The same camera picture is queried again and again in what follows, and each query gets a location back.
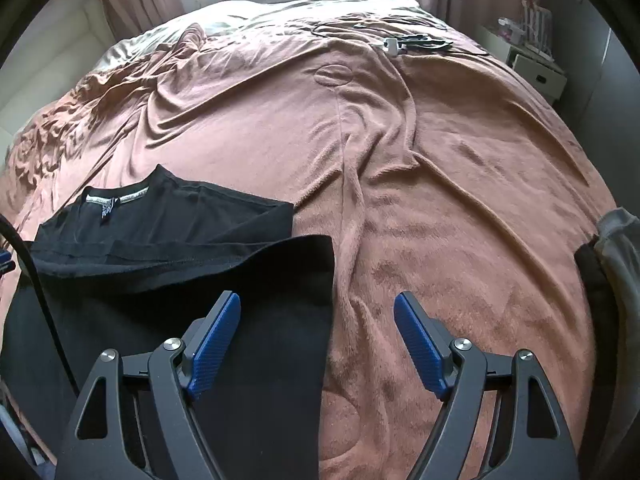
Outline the black bear print t-shirt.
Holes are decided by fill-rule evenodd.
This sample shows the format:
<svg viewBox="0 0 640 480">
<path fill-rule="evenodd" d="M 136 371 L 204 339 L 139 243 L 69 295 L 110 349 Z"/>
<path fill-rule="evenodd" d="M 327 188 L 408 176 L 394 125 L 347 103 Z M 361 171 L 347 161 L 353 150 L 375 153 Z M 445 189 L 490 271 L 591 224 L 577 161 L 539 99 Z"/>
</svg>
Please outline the black bear print t-shirt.
<svg viewBox="0 0 640 480">
<path fill-rule="evenodd" d="M 148 352 L 228 290 L 241 316 L 195 417 L 230 479 L 314 479 L 332 330 L 334 255 L 296 236 L 293 207 L 156 168 L 124 188 L 85 188 L 40 224 L 28 278 L 9 296 L 1 375 L 50 451 L 105 349 Z"/>
</svg>

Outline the folded grey clothes stack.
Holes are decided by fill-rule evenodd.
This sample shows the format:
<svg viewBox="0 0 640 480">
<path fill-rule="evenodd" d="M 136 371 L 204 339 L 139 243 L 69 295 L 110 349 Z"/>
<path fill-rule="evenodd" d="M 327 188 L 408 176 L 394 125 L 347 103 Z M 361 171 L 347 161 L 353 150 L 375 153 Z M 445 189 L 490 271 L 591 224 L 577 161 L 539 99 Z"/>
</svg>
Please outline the folded grey clothes stack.
<svg viewBox="0 0 640 480">
<path fill-rule="evenodd" d="M 591 405 L 630 422 L 639 413 L 639 218 L 616 208 L 574 253 L 596 338 Z"/>
</svg>

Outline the brown bed blanket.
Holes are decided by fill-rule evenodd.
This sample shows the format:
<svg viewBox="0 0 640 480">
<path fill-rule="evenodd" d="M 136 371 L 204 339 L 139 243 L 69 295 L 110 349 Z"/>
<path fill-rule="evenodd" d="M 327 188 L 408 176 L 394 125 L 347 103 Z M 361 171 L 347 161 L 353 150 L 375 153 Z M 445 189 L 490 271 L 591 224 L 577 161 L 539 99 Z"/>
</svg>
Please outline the brown bed blanket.
<svg viewBox="0 0 640 480">
<path fill-rule="evenodd" d="M 14 142 L 3 214 L 32 243 L 85 188 L 156 168 L 290 203 L 293 234 L 334 255 L 315 479 L 406 478 L 434 426 L 394 323 L 405 291 L 483 350 L 533 350 L 582 440 L 596 357 L 574 253 L 614 205 L 600 174 L 488 56 L 390 58 L 316 25 L 191 25 L 85 76 Z"/>
</svg>

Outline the cream padded headboard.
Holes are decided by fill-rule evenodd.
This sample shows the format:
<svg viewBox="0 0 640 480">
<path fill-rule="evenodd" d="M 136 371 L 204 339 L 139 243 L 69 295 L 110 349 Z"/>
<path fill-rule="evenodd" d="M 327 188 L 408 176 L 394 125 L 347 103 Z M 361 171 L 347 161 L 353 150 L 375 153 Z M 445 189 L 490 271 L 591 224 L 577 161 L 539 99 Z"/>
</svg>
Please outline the cream padded headboard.
<svg viewBox="0 0 640 480">
<path fill-rule="evenodd" d="M 1 151 L 40 108 L 75 87 L 114 44 L 100 0 L 17 46 L 1 69 Z"/>
</svg>

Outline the white bedside table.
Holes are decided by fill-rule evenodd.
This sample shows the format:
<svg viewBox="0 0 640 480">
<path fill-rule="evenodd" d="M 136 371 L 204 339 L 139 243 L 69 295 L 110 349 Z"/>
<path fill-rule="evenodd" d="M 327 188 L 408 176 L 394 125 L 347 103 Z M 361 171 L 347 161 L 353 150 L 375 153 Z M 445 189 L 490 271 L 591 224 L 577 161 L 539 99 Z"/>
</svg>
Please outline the white bedside table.
<svg viewBox="0 0 640 480">
<path fill-rule="evenodd" d="M 567 78 L 562 68 L 526 47 L 514 46 L 484 26 L 475 31 L 476 41 L 491 55 L 511 67 L 551 105 L 561 99 Z"/>
</svg>

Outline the small items on bed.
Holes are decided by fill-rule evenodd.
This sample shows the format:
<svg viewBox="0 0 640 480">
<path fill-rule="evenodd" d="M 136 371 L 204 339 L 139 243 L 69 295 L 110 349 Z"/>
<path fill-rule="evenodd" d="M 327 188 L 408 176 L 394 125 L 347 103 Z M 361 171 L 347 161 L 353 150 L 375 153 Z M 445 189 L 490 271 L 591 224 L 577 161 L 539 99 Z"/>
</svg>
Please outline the small items on bed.
<svg viewBox="0 0 640 480">
<path fill-rule="evenodd" d="M 489 52 L 477 42 L 458 37 L 423 34 L 393 34 L 390 30 L 366 23 L 324 22 L 314 26 L 311 35 L 322 39 L 360 41 L 383 51 L 391 58 L 401 55 L 458 55 L 488 56 Z"/>
</svg>

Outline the beige pillow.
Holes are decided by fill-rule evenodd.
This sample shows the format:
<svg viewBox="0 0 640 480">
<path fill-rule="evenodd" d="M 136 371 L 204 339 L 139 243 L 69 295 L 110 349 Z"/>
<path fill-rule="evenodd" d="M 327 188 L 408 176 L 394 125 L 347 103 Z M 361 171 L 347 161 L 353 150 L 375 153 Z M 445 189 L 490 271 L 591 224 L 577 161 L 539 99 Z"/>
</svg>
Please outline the beige pillow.
<svg viewBox="0 0 640 480">
<path fill-rule="evenodd" d="M 280 27 L 289 21 L 297 25 L 319 24 L 325 20 L 356 15 L 365 18 L 398 15 L 442 27 L 442 21 L 421 9 L 416 0 L 294 0 L 282 3 L 229 0 L 204 6 L 139 36 L 120 40 L 106 50 L 93 69 L 105 73 L 154 52 L 161 44 L 171 46 L 191 25 L 200 26 L 207 37 L 221 37 L 247 27 Z"/>
</svg>

